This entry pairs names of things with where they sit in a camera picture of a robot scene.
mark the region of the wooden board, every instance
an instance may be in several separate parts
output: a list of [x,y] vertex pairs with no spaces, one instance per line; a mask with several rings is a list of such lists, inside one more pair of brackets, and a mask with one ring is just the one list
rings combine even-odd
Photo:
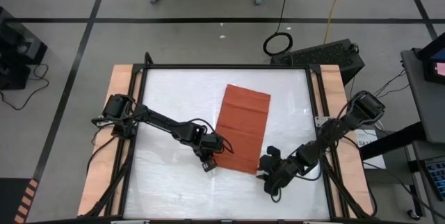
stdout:
[[[129,88],[131,79],[132,65],[115,65],[110,80],[110,86],[106,98],[112,94],[122,93],[126,94]],[[346,95],[343,88],[343,82],[340,76],[339,67],[336,65],[322,65],[322,78],[325,86],[325,94],[327,97],[327,104],[331,115],[337,116],[341,108],[346,104]],[[135,91],[138,91],[140,77],[136,83]],[[314,92],[316,96],[316,103],[318,110],[321,111],[321,101],[318,92],[318,86],[315,76],[313,76]],[[95,150],[103,145],[111,136],[111,128],[104,129],[97,135]],[[355,134],[348,135],[355,141]],[[92,206],[102,196],[105,189],[110,183],[115,152],[118,142],[113,142],[105,147],[93,159],[90,170],[86,179],[86,184],[83,190],[81,204],[79,206],[78,214],[84,214],[89,211]],[[337,148],[339,155],[339,163],[342,171],[343,182],[350,194],[354,197],[363,210],[370,214],[373,211],[369,191],[366,185],[362,160],[360,159],[359,151],[353,147],[348,141],[341,141]],[[337,216],[341,216],[340,202],[338,199],[338,191],[333,184],[331,184],[334,195],[334,207]],[[119,186],[115,194],[115,202],[113,204],[112,214],[118,212],[118,203],[120,199],[122,187]]]

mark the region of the gray floor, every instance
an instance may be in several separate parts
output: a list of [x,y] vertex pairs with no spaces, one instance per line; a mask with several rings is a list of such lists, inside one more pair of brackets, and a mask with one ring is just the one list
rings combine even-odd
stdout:
[[[282,0],[102,0],[98,17],[279,17]],[[326,18],[333,0],[287,0],[285,17]],[[0,6],[16,17],[88,18],[95,0],[0,0]],[[445,18],[445,0],[422,0],[431,18]],[[339,0],[335,18],[421,19],[413,0]],[[76,57],[85,24],[26,24],[48,46],[44,63],[49,64],[51,84],[35,95],[20,112],[0,104],[0,177],[30,177],[45,143],[49,126]],[[149,51],[156,63],[268,63],[262,51],[264,40],[276,24],[95,24],[84,52],[70,98],[45,168],[28,221],[74,218],[91,155],[94,127],[90,119],[100,114],[113,65],[140,63]],[[445,25],[434,25],[437,33]],[[283,24],[294,39],[294,49],[323,42],[324,24]],[[357,75],[353,91],[376,91],[401,70],[400,51],[423,47],[431,41],[423,24],[333,24],[330,41],[350,38],[360,47],[366,67]],[[275,40],[270,50],[283,42]],[[7,92],[21,104],[39,86]],[[405,77],[388,89],[407,84]],[[385,129],[398,130],[419,120],[409,89],[382,98],[387,112]],[[12,131],[20,124],[21,131]],[[409,221],[405,211],[412,201],[399,186],[371,185],[378,201],[378,216],[385,220]],[[422,223],[429,223],[423,218]]]

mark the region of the orange towel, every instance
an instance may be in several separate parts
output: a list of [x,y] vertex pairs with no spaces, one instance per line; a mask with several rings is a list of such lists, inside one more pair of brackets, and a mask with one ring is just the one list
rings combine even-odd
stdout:
[[257,173],[269,104],[270,95],[227,85],[216,132],[232,144],[234,154],[215,154],[218,166]]

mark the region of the yellow cable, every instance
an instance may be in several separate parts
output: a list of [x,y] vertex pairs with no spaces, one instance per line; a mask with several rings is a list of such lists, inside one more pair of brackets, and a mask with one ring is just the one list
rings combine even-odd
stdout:
[[335,3],[337,2],[337,0],[334,0],[334,3],[332,3],[332,7],[331,7],[331,11],[329,13],[329,17],[327,19],[327,26],[326,26],[326,33],[325,33],[325,40],[323,41],[323,44],[326,44],[327,41],[327,35],[329,34],[329,26],[331,25],[331,17],[332,17],[332,13],[334,12],[334,7],[335,7]]

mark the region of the floor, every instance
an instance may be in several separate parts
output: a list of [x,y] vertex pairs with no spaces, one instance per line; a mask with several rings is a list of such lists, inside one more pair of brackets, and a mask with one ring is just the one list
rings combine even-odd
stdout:
[[[43,63],[49,65],[50,86],[22,111],[0,104],[0,177],[40,180],[27,221],[76,216],[92,152],[95,128],[90,119],[100,114],[115,64],[141,63],[146,51],[155,63],[268,63],[262,44],[276,30],[283,0],[264,0],[262,6],[253,2],[0,0],[0,6],[49,47]],[[293,36],[293,49],[323,42],[332,2],[286,1],[280,28]],[[366,63],[353,91],[374,92],[403,69],[402,50],[423,47],[445,32],[445,1],[339,0],[332,17],[328,41],[350,38]],[[285,43],[272,44],[271,51]],[[388,90],[406,84],[401,77]],[[38,86],[39,81],[29,82],[25,90],[5,94],[22,104]],[[382,102],[387,107],[385,129],[398,130],[419,120],[409,88]],[[20,131],[11,131],[18,124]],[[399,186],[371,189],[380,218],[410,221],[405,212],[412,201]]]

